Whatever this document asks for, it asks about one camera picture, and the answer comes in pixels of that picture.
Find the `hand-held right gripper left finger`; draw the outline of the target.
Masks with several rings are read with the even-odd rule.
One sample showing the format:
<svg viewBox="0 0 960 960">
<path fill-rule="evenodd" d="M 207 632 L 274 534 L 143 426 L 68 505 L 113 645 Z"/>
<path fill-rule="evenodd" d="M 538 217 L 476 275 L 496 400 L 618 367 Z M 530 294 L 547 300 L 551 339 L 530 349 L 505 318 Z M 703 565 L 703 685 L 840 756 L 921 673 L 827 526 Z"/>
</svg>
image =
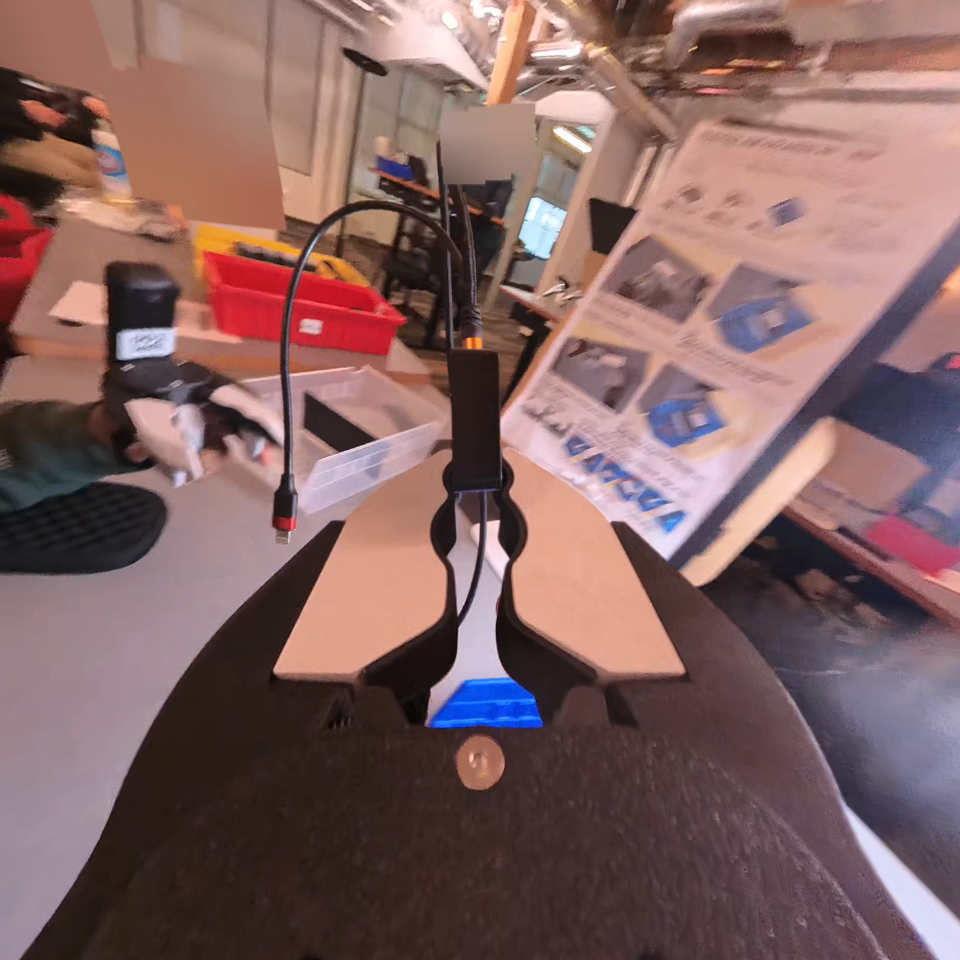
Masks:
<svg viewBox="0 0 960 960">
<path fill-rule="evenodd" d="M 433 453 L 342 522 L 274 680 L 388 690 L 409 723 L 426 723 L 458 650 L 451 459 L 448 449 Z"/>
</svg>

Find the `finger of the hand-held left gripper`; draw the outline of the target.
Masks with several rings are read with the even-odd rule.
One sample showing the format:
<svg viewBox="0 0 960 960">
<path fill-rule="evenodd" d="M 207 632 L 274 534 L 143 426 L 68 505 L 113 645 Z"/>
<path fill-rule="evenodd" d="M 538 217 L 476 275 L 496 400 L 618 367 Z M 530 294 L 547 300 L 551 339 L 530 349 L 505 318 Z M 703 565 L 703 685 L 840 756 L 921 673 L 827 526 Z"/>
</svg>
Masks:
<svg viewBox="0 0 960 960">
<path fill-rule="evenodd" d="M 284 449 L 283 417 L 266 405 L 224 405 L 223 429 L 223 452 L 238 461 L 260 463 Z"/>
</svg>

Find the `clear plastic bin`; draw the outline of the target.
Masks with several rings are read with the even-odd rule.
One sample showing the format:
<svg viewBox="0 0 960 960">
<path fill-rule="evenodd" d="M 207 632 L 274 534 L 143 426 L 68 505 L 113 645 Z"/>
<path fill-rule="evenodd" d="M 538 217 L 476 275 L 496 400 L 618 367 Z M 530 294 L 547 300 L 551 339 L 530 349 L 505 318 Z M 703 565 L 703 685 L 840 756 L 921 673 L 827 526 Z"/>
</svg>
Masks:
<svg viewBox="0 0 960 960">
<path fill-rule="evenodd" d="M 310 392 L 377 440 L 336 453 L 303 427 Z M 418 392 L 372 366 L 348 366 L 291 375 L 294 484 L 301 515 L 366 493 L 426 459 L 446 436 L 450 405 Z"/>
</svg>

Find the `blue plastic bin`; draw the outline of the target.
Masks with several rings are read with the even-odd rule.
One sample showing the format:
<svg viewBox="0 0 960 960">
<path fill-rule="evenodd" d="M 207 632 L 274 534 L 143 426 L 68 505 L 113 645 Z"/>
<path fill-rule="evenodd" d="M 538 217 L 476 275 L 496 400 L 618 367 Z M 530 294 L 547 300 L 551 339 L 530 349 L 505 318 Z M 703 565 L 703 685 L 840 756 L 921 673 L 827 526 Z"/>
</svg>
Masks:
<svg viewBox="0 0 960 960">
<path fill-rule="evenodd" d="M 427 722 L 435 729 L 537 729 L 543 725 L 534 696 L 507 677 L 463 681 Z"/>
</svg>

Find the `slim black hub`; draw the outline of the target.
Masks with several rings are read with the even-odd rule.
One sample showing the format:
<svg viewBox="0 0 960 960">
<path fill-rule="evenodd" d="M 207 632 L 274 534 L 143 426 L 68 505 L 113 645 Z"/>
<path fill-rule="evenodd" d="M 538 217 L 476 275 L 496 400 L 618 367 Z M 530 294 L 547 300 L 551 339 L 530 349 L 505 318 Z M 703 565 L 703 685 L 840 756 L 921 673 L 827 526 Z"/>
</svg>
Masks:
<svg viewBox="0 0 960 960">
<path fill-rule="evenodd" d="M 448 354 L 450 483 L 455 494 L 490 493 L 502 480 L 498 354 L 456 347 Z"/>
</svg>

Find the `person's left forearm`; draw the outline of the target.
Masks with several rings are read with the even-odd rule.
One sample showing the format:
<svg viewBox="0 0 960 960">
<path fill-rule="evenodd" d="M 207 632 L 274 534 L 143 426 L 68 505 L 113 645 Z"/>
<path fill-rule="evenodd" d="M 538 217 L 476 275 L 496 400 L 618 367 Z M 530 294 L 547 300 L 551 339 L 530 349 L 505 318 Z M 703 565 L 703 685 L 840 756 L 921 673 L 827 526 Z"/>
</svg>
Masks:
<svg viewBox="0 0 960 960">
<path fill-rule="evenodd" d="M 1 513 L 73 494 L 121 472 L 101 402 L 1 403 Z"/>
</svg>

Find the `person's left hand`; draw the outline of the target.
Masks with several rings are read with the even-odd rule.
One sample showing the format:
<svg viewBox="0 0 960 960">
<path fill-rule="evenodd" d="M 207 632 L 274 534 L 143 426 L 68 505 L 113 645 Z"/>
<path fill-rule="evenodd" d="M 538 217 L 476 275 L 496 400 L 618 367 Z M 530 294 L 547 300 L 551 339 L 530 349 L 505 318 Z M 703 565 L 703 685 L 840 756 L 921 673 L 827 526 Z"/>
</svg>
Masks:
<svg viewBox="0 0 960 960">
<path fill-rule="evenodd" d="M 117 421 L 103 401 L 92 405 L 87 430 L 90 438 L 106 450 L 108 475 L 145 472 L 156 465 L 152 453 L 130 426 Z"/>
</svg>

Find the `white printed sheet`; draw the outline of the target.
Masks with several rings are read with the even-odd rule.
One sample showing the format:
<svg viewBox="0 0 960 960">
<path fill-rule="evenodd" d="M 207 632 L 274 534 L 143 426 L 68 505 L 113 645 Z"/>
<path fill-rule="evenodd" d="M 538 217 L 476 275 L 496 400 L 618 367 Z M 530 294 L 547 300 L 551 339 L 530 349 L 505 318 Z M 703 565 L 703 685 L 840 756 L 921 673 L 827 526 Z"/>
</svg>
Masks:
<svg viewBox="0 0 960 960">
<path fill-rule="evenodd" d="M 104 326 L 108 318 L 106 287 L 89 281 L 74 281 L 51 307 L 49 316 L 68 326 Z"/>
</svg>

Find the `black bin divider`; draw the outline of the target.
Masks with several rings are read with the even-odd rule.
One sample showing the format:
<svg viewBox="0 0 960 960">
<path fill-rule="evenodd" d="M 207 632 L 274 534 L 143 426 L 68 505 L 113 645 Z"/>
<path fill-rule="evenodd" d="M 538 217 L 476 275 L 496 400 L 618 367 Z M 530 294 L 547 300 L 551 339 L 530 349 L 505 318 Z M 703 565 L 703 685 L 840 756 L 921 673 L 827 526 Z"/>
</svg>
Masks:
<svg viewBox="0 0 960 960">
<path fill-rule="evenodd" d="M 312 392 L 303 394 L 303 430 L 336 453 L 366 447 L 377 438 L 339 414 Z"/>
</svg>

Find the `yellow plastic bin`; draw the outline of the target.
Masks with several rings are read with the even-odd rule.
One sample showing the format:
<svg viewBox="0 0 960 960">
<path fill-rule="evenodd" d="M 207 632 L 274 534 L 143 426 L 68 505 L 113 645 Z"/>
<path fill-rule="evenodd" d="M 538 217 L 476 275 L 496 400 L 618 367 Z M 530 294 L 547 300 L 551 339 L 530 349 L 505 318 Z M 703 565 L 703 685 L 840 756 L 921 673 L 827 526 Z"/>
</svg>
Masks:
<svg viewBox="0 0 960 960">
<path fill-rule="evenodd" d="M 293 269 L 301 254 L 297 247 L 211 223 L 202 223 L 196 227 L 192 247 L 195 275 L 199 282 L 206 281 L 206 254 L 242 258 L 285 269 Z M 306 265 L 306 273 L 364 288 L 370 286 L 350 263 L 328 254 L 312 253 Z"/>
</svg>

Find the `red plastic bin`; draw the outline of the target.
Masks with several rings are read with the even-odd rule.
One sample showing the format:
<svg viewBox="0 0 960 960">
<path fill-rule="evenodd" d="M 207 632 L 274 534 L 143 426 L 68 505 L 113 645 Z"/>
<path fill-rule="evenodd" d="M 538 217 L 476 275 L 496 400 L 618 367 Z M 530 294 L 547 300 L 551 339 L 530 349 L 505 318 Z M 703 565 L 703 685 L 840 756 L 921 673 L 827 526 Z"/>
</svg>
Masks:
<svg viewBox="0 0 960 960">
<path fill-rule="evenodd" d="M 202 253 L 207 300 L 217 328 L 276 342 L 293 270 L 249 258 Z M 311 349 L 386 355 L 405 318 L 378 291 L 306 271 L 293 307 L 291 342 Z"/>
</svg>

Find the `white wipes canister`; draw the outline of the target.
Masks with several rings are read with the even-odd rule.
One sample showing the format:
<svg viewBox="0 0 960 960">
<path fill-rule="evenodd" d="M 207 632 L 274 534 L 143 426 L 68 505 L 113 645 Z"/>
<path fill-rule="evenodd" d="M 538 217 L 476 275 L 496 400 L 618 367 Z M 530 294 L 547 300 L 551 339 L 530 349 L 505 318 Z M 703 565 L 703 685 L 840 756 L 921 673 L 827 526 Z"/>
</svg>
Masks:
<svg viewBox="0 0 960 960">
<path fill-rule="evenodd" d="M 118 138 L 109 126 L 97 126 L 91 132 L 102 180 L 103 193 L 118 201 L 134 198 L 126 162 Z"/>
</svg>

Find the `black floor lamp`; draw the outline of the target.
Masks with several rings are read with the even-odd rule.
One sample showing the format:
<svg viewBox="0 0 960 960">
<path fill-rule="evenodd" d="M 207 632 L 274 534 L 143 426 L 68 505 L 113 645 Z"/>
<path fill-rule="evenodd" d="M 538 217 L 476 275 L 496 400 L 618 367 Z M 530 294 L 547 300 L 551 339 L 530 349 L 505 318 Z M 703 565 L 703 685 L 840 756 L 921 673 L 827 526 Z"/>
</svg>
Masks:
<svg viewBox="0 0 960 960">
<path fill-rule="evenodd" d="M 354 180 L 354 167 L 357 160 L 359 136 L 361 133 L 362 119 L 364 112 L 364 102 L 366 96 L 367 88 L 367 78 L 368 77 L 377 77 L 383 78 L 389 74 L 389 67 L 381 62 L 380 60 L 369 56 L 368 54 L 363 53 L 359 49 L 353 47 L 344 46 L 342 47 L 343 57 L 353 64 L 358 70 L 358 92 L 355 100 L 354 107 L 354 116 L 353 116 L 353 129 L 349 145 L 349 153 L 346 163 L 346 171 L 344 176 L 344 186 L 343 186 L 343 198 L 342 203 L 344 205 L 348 204 L 351 201 L 353 180 Z"/>
</svg>

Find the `wooden standing desk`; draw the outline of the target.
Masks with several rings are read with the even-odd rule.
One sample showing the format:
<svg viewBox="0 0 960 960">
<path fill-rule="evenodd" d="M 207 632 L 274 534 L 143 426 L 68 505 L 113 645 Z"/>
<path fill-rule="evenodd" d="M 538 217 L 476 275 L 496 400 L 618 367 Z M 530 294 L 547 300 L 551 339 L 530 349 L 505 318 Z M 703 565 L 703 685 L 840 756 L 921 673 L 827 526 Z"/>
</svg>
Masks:
<svg viewBox="0 0 960 960">
<path fill-rule="evenodd" d="M 402 206 L 438 220 L 441 211 L 438 189 L 422 184 L 413 173 L 400 175 L 399 169 L 394 164 L 387 170 L 376 170 L 378 188 Z M 500 252 L 506 204 L 512 189 L 510 180 L 462 187 L 470 212 L 477 274 L 490 268 Z M 422 348 L 426 351 L 439 348 L 438 334 L 447 321 L 441 295 L 444 254 L 434 230 L 416 218 L 400 217 L 381 263 L 383 298 L 393 304 L 407 322 L 422 326 Z"/>
</svg>

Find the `wooden stand with black sheet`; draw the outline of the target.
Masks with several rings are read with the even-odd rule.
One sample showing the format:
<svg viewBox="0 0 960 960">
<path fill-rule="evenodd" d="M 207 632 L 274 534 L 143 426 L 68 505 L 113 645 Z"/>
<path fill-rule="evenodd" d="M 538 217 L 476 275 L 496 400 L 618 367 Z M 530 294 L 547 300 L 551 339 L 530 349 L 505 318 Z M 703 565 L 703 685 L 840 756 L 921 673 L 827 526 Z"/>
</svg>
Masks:
<svg viewBox="0 0 960 960">
<path fill-rule="evenodd" d="M 637 215 L 637 210 L 603 198 L 588 200 L 591 251 L 607 257 Z"/>
</svg>

